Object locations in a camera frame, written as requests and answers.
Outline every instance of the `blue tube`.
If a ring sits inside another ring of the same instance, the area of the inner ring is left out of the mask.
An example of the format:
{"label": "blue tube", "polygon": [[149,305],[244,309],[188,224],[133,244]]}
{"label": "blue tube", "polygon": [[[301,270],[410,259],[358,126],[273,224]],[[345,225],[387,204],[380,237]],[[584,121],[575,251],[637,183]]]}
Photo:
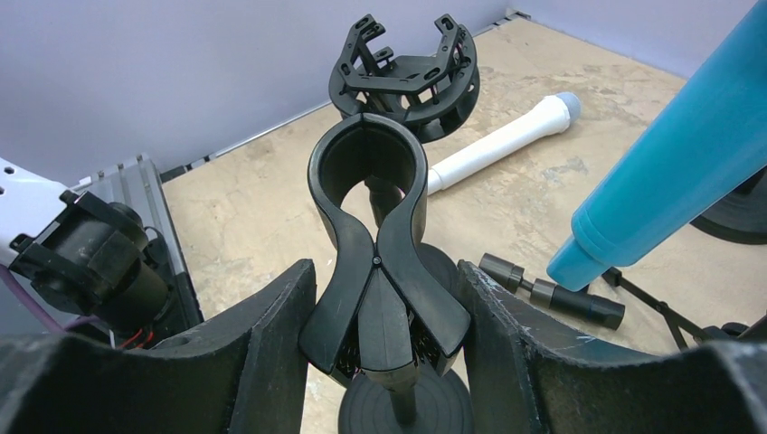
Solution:
{"label": "blue tube", "polygon": [[757,2],[573,215],[549,276],[631,265],[767,165],[767,0]]}

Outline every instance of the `white wall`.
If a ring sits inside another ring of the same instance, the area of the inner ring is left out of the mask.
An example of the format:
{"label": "white wall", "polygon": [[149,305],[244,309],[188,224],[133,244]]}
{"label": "white wall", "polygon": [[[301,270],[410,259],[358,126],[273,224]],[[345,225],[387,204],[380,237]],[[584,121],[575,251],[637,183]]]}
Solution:
{"label": "white wall", "polygon": [[450,13],[471,31],[508,0],[5,0],[0,155],[67,184],[148,152],[160,170],[235,145],[327,100],[349,26],[427,54]]}
{"label": "white wall", "polygon": [[690,77],[756,0],[510,0],[534,22]]}

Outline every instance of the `marble surface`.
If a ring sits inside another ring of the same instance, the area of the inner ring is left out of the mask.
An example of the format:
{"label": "marble surface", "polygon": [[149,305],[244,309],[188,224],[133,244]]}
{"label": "marble surface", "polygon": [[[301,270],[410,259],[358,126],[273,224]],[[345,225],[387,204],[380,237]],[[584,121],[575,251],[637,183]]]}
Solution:
{"label": "marble surface", "polygon": [[[481,95],[455,134],[426,145],[431,162],[523,115],[543,96],[572,91],[582,117],[449,190],[429,198],[424,240],[453,259],[492,252],[544,277],[570,232],[570,218],[649,122],[684,84],[680,78],[524,20],[476,39]],[[337,121],[322,108],[165,185],[201,308],[211,317],[300,258],[317,267],[322,294],[336,252],[308,192],[314,145]],[[374,233],[366,191],[343,207]],[[702,326],[751,323],[764,314],[764,247],[716,240],[685,227],[624,275]],[[602,282],[592,293],[627,305],[618,331],[562,320],[586,333],[653,354],[675,352],[665,322],[625,291]],[[462,360],[456,370],[465,379]],[[302,432],[336,432],[343,389],[310,367]]]}

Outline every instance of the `tabletop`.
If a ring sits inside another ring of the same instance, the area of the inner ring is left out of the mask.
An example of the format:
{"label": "tabletop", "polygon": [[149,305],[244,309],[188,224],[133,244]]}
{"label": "tabletop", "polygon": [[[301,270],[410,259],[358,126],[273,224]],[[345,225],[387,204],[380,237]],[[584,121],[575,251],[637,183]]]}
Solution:
{"label": "tabletop", "polygon": [[[424,241],[454,260],[484,252],[547,278],[545,266],[570,233],[573,212],[633,144],[684,80],[523,19],[475,39],[481,87],[466,124],[425,145],[431,163],[504,126],[542,97],[574,92],[582,116],[547,137],[428,199]],[[263,288],[297,259],[317,268],[322,294],[336,259],[309,195],[315,144],[340,120],[325,106],[164,185],[205,317]],[[358,185],[343,209],[375,233]],[[767,250],[717,240],[686,226],[633,267],[631,279],[701,326],[764,315],[760,272]],[[677,347],[663,318],[603,282],[591,292],[626,305],[617,331],[558,316],[600,339],[652,354]],[[455,366],[466,379],[465,365]],[[343,388],[310,367],[302,432],[336,432]]]}

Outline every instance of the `microphone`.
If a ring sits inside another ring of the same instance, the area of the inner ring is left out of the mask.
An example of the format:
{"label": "microphone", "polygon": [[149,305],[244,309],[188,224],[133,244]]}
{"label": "microphone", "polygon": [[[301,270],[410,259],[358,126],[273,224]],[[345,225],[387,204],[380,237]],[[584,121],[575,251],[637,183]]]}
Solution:
{"label": "microphone", "polygon": [[429,169],[429,194],[492,165],[541,137],[564,132],[581,115],[581,102],[571,92],[544,99],[502,128],[464,147]]}

